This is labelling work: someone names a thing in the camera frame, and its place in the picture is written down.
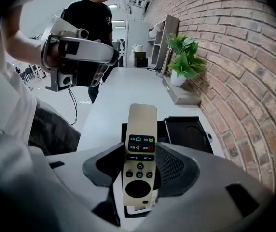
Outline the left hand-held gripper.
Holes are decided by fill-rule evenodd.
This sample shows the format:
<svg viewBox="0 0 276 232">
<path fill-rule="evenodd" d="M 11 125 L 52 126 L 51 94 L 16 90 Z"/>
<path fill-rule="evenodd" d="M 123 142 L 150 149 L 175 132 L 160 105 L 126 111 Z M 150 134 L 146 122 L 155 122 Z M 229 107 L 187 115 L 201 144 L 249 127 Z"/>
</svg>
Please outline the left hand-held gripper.
<svg viewBox="0 0 276 232">
<path fill-rule="evenodd" d="M 41 38 L 41 67 L 50 74 L 46 89 L 60 92 L 73 86 L 97 86 L 109 66 L 118 60 L 113 47 L 90 41 L 88 31 L 78 29 L 67 21 L 54 16 Z M 59 43 L 58 67 L 47 63 L 50 43 Z"/>
</svg>

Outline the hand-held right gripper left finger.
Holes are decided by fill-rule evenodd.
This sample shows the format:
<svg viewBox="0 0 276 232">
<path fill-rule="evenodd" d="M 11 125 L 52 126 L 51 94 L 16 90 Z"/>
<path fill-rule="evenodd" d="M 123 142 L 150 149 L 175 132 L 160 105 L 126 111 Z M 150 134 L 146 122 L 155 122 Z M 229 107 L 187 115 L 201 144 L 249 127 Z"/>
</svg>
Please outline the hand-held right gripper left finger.
<svg viewBox="0 0 276 232">
<path fill-rule="evenodd" d="M 124 154 L 124 143 L 118 143 L 45 159 L 61 232 L 125 232 L 113 193 Z"/>
</svg>

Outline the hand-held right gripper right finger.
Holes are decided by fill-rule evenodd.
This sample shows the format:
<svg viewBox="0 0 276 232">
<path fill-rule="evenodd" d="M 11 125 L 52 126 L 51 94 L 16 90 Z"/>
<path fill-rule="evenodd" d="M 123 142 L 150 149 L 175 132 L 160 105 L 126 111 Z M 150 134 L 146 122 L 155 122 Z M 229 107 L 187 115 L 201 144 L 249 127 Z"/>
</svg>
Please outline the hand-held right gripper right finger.
<svg viewBox="0 0 276 232">
<path fill-rule="evenodd" d="M 168 143 L 157 148 L 184 167 L 161 185 L 156 207 L 134 232 L 243 232 L 272 199 L 267 187 L 229 160 Z"/>
</svg>

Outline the black box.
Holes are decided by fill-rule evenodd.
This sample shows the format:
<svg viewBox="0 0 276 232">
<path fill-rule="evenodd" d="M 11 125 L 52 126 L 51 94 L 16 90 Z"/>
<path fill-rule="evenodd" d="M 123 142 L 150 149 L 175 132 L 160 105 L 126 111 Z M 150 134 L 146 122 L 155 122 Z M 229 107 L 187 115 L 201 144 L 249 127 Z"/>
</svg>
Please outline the black box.
<svg viewBox="0 0 276 232">
<path fill-rule="evenodd" d="M 153 190 L 158 190 L 158 198 L 178 197 L 197 181 L 199 168 L 193 159 L 174 151 L 171 146 L 179 145 L 211 154 L 209 140 L 212 137 L 205 133 L 198 117 L 167 117 L 157 123 L 157 128 Z M 124 206 L 125 218 L 143 218 L 149 212 L 130 215 Z"/>
</svg>

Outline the beige remote control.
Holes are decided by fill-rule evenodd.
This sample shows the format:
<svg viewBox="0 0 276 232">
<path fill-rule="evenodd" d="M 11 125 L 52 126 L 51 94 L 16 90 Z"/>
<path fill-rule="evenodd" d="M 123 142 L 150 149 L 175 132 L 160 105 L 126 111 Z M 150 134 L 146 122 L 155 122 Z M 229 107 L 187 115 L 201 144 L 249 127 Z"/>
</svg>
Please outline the beige remote control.
<svg viewBox="0 0 276 232">
<path fill-rule="evenodd" d="M 123 206 L 151 204 L 156 173 L 157 109 L 132 104 L 125 137 L 122 177 Z"/>
</svg>

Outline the person's left forearm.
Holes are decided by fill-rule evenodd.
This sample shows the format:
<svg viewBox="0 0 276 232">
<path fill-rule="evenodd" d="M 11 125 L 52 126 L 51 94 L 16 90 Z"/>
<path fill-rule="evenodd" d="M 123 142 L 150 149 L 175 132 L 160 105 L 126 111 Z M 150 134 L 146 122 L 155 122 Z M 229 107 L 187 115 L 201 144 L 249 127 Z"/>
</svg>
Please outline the person's left forearm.
<svg viewBox="0 0 276 232">
<path fill-rule="evenodd" d="M 2 19 L 1 32 L 6 52 L 21 62 L 41 66 L 41 42 L 20 31 L 20 17 Z"/>
</svg>

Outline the person's left hand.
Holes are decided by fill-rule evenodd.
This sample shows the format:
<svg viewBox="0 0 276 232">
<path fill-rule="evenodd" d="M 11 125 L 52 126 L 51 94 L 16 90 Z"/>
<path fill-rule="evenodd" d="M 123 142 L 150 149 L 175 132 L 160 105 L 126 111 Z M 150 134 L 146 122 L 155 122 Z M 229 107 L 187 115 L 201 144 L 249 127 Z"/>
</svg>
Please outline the person's left hand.
<svg viewBox="0 0 276 232">
<path fill-rule="evenodd" d="M 50 67 L 58 67 L 59 61 L 59 43 L 50 43 L 47 51 L 47 63 Z"/>
</svg>

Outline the black desk organizer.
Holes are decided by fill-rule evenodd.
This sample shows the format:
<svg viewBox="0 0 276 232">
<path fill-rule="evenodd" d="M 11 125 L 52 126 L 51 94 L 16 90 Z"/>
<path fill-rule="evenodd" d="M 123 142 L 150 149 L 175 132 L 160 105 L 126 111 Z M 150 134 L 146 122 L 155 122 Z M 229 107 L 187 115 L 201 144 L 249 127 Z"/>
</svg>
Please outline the black desk organizer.
<svg viewBox="0 0 276 232">
<path fill-rule="evenodd" d="M 145 52 L 134 52 L 134 66 L 137 68 L 148 67 L 148 58 Z"/>
</svg>

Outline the white cabinet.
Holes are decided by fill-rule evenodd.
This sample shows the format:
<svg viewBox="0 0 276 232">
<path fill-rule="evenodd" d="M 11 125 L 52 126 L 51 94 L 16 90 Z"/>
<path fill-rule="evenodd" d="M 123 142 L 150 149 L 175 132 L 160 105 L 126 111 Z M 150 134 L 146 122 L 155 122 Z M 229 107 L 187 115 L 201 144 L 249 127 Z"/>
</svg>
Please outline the white cabinet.
<svg viewBox="0 0 276 232">
<path fill-rule="evenodd" d="M 149 35 L 150 25 L 142 20 L 129 19 L 126 22 L 125 33 L 125 56 L 124 66 L 126 68 L 134 67 L 132 47 L 135 44 L 143 45 L 144 52 L 146 52 L 147 39 Z"/>
</svg>

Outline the dark camouflage trousers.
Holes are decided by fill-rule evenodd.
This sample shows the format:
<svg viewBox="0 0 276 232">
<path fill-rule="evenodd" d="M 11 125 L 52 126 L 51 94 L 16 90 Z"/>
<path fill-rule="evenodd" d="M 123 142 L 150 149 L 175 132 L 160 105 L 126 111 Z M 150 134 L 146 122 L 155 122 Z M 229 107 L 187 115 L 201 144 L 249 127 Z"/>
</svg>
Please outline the dark camouflage trousers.
<svg viewBox="0 0 276 232">
<path fill-rule="evenodd" d="M 46 156 L 71 153 L 77 150 L 80 136 L 59 112 L 37 99 L 29 146 L 40 148 Z"/>
</svg>

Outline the green potted plant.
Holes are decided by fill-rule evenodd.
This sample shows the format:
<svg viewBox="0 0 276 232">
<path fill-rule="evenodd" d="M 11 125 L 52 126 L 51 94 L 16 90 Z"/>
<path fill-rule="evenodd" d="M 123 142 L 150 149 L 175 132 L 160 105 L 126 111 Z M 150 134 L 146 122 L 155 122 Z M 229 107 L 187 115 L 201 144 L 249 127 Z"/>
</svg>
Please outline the green potted plant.
<svg viewBox="0 0 276 232">
<path fill-rule="evenodd" d="M 175 54 L 168 65 L 172 70 L 171 84 L 181 87 L 186 80 L 195 79 L 205 73 L 207 63 L 197 56 L 199 43 L 196 38 L 170 34 L 167 45 Z"/>
</svg>

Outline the white printed t-shirt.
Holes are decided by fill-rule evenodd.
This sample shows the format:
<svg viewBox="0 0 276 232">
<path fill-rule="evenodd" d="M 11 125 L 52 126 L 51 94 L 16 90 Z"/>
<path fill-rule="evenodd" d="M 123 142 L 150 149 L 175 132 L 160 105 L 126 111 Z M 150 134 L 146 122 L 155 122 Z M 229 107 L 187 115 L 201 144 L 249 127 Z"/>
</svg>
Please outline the white printed t-shirt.
<svg viewBox="0 0 276 232">
<path fill-rule="evenodd" d="M 2 19 L 20 17 L 23 6 L 34 0 L 0 0 L 0 131 L 27 144 L 37 101 L 30 89 L 8 64 L 1 32 Z"/>
</svg>

